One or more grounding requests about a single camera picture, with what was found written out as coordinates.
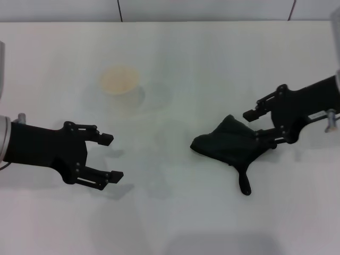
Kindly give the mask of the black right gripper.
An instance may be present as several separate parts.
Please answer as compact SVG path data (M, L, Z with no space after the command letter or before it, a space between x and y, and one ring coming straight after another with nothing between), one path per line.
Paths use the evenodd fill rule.
M339 114L339 88L334 76L319 81L300 90L283 89L257 100L255 109L243 113L243 117L252 122L271 112L274 128L257 130L256 142L270 149L279 144L293 144L298 141L301 130L321 119L310 116L322 111L334 110Z

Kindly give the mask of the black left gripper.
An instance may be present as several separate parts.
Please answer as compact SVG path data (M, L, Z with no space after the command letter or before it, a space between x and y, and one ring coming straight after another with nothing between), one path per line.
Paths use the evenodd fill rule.
M52 168L66 184L102 191L107 184L117 184L124 173L83 167L87 159L86 141L109 146L113 140L111 134L100 133L96 125L65 122L61 129L50 130L12 122L5 161Z

